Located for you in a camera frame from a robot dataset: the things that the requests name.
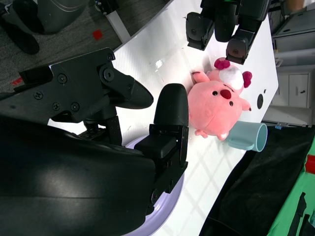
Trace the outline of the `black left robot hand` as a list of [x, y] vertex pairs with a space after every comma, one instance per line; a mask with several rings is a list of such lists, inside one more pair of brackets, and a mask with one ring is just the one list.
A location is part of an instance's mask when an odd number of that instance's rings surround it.
[[226, 59], [245, 63], [253, 41], [265, 20], [269, 0], [203, 0], [201, 13], [186, 17], [188, 46], [204, 51], [212, 35], [227, 43]]

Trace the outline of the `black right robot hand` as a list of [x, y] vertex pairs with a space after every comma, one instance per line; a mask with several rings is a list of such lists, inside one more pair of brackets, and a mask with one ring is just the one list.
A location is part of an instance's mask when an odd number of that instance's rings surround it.
[[21, 72], [0, 95], [3, 236], [148, 236], [181, 192], [189, 115], [182, 84], [167, 84], [149, 135], [122, 144], [116, 109], [151, 93], [115, 69], [109, 48]]

